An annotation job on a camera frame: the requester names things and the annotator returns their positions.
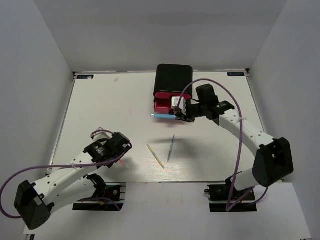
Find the long blue marker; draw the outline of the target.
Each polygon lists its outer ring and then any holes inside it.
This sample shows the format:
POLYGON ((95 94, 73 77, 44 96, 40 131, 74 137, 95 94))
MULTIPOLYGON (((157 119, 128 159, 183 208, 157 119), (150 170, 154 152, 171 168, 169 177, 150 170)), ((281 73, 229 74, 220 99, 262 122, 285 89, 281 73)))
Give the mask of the long blue marker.
POLYGON ((170 115, 170 114, 151 114, 150 116, 152 118, 166 119, 166 120, 175 120, 177 118, 175 115, 170 115))

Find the blue thin pen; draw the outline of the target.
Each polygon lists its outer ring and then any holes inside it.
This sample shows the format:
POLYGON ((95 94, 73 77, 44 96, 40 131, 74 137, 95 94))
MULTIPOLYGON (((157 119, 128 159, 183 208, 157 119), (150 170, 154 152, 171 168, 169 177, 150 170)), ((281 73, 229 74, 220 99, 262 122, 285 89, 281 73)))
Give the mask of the blue thin pen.
POLYGON ((168 156, 167 156, 167 163, 168 163, 168 162, 170 161, 170 159, 171 159, 174 142, 175 142, 175 134, 173 134, 172 140, 171 140, 171 143, 170 143, 170 148, 169 148, 169 152, 168 152, 168 156))

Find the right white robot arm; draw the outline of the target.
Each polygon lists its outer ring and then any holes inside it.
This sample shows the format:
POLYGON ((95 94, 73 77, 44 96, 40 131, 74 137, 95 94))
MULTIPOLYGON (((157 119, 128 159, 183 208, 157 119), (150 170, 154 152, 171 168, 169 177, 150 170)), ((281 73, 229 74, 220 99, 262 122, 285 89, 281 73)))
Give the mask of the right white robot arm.
POLYGON ((171 99, 176 118, 193 123, 196 118, 205 117, 234 135, 254 156, 252 168, 226 180, 229 198, 236 200, 252 187, 267 188, 294 172, 291 145, 286 138, 275 138, 256 128, 231 103, 219 101, 212 85, 201 85, 196 92, 196 104, 181 96, 171 99))

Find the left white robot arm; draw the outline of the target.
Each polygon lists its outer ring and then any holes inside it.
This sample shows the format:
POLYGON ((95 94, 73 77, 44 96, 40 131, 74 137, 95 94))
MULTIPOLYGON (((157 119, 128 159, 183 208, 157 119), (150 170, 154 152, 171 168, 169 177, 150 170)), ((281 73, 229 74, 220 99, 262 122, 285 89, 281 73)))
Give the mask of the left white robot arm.
POLYGON ((17 189, 14 207, 29 230, 35 230, 51 215, 77 201, 110 201, 107 184, 96 174, 111 168, 129 150, 131 141, 120 132, 99 137, 68 165, 33 183, 25 180, 17 189))

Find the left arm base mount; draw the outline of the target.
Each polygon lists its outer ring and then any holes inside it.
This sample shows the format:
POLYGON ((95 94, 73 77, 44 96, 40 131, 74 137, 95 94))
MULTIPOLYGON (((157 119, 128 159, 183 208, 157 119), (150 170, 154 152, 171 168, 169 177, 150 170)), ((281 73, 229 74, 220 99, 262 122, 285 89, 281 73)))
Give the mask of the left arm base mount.
POLYGON ((93 194, 88 200, 73 203, 73 211, 119 212, 125 203, 126 184, 106 183, 97 174, 86 175, 84 180, 93 184, 93 194))

